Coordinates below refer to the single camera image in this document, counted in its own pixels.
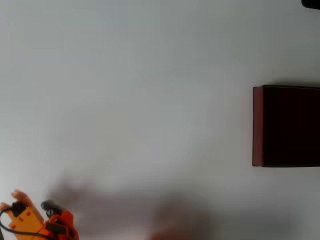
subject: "black object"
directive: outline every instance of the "black object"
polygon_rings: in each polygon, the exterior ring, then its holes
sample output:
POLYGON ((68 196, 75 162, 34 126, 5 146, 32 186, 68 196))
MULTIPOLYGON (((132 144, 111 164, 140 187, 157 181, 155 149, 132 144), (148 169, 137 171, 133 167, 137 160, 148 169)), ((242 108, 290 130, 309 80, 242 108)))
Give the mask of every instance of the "black object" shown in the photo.
POLYGON ((41 203, 41 208, 45 210, 45 213, 48 218, 51 218, 53 215, 61 215, 63 213, 63 208, 56 205, 53 201, 47 200, 41 203))
MULTIPOLYGON (((5 212, 9 212, 9 211, 12 211, 13 208, 7 208, 5 210, 2 210, 0 211, 0 218, 1 218, 1 215, 5 212)), ((26 236, 35 236, 35 237, 40 237, 40 238, 44 238, 44 239, 49 239, 49 240, 56 240, 55 237, 51 237, 51 236, 46 236, 46 235, 43 235, 43 234, 40 234, 40 233, 36 233, 36 232, 28 232, 28 231, 16 231, 16 230, 12 230, 8 227, 6 227, 5 225, 3 225, 3 223, 1 222, 0 220, 0 227, 2 227, 4 230, 10 232, 10 233, 13 233, 13 234, 17 234, 17 235, 26 235, 26 236)))
POLYGON ((16 218, 18 217, 24 210, 26 210, 27 206, 25 206, 23 203, 21 202, 14 202, 12 203, 12 213, 13 216, 16 218))
POLYGON ((54 235, 57 235, 57 234, 66 235, 67 234, 67 228, 65 226, 58 225, 58 224, 47 223, 45 226, 45 229, 51 231, 54 235))
POLYGON ((320 0, 301 0, 302 5, 308 9, 319 9, 320 10, 320 0))
POLYGON ((1 229, 0 229, 0 240, 5 240, 4 236, 3 236, 2 232, 1 232, 1 229))
POLYGON ((76 239, 75 233, 69 228, 69 235, 73 238, 76 239))
POLYGON ((320 167, 320 88, 253 88, 252 165, 320 167))

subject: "black wire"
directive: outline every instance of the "black wire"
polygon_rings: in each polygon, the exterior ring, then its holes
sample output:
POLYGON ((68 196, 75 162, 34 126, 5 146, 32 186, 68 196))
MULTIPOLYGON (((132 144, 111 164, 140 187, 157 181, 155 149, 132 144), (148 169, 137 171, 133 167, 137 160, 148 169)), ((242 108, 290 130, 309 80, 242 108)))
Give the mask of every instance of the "black wire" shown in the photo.
POLYGON ((50 240, 56 240, 54 237, 51 237, 51 236, 47 236, 47 235, 43 235, 43 234, 40 234, 40 233, 36 233, 36 232, 28 232, 28 231, 15 231, 15 230, 12 230, 6 226, 4 226, 1 222, 1 215, 5 212, 9 212, 11 211, 13 208, 10 207, 10 208, 7 208, 5 210, 2 210, 0 211, 0 226, 10 232, 10 233, 13 233, 13 234, 18 234, 18 235, 27 235, 27 236, 36 236, 36 237, 40 237, 40 238, 45 238, 45 239, 50 239, 50 240))

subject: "yellow component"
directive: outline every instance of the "yellow component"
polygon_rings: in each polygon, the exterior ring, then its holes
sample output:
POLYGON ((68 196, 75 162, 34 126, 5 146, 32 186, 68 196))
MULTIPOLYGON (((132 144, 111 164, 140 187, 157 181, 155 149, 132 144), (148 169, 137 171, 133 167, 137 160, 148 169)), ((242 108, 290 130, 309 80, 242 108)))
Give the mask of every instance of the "yellow component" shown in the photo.
MULTIPOLYGON (((44 226, 30 207, 27 207, 18 217, 13 217, 13 215, 9 216, 12 220, 12 222, 9 224, 9 227, 15 231, 38 233, 44 226)), ((15 234, 15 236, 17 240, 41 239, 36 236, 19 234, 15 234)))

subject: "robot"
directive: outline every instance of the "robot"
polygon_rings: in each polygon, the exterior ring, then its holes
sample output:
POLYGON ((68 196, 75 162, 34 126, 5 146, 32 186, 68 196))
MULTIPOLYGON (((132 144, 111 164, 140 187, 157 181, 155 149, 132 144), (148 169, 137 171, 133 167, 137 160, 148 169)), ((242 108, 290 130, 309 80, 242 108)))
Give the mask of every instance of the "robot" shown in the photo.
POLYGON ((74 216, 66 209, 44 201, 41 208, 46 211, 47 221, 41 216, 30 198, 22 191, 15 190, 12 205, 0 204, 0 227, 15 234, 17 240, 79 240, 74 228, 74 216), (7 213, 11 219, 9 226, 1 222, 1 215, 7 213))

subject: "dark red box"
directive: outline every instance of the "dark red box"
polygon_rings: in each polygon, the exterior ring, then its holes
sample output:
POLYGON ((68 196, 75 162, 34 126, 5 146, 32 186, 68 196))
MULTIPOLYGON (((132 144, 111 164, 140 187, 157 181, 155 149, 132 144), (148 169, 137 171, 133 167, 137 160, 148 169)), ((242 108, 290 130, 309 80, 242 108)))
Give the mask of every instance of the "dark red box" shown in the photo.
POLYGON ((252 165, 320 166, 320 88, 253 88, 252 165))

